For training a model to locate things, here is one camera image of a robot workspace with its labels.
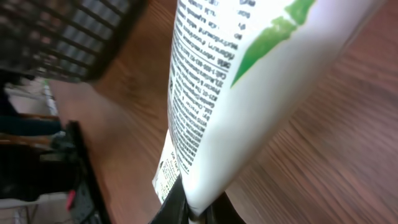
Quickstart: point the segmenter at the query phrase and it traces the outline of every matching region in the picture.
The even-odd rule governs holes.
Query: white tube
[[[165,148],[199,216],[384,1],[179,0]]]

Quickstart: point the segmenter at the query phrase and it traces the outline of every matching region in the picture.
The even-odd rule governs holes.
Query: wooden table
[[[53,82],[114,223],[147,223],[167,130],[175,1],[154,0],[97,84]],[[398,1],[390,1],[227,190],[247,223],[398,223]]]

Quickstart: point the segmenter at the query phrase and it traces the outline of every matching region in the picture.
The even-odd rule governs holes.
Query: leaf logo
[[[271,27],[265,28],[261,32],[244,54],[231,87],[235,85],[260,58],[263,58],[282,41],[289,39],[298,27],[304,25],[307,20],[308,12],[314,2],[315,0],[296,0],[285,8],[285,11],[291,16],[295,23],[280,16],[271,22]]]

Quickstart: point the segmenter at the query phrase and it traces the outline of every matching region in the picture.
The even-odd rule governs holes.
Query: wooden surface
[[[94,87],[53,82],[114,223],[147,223],[167,129],[175,1],[154,0]],[[337,61],[228,195],[247,223],[398,223],[398,1]]]

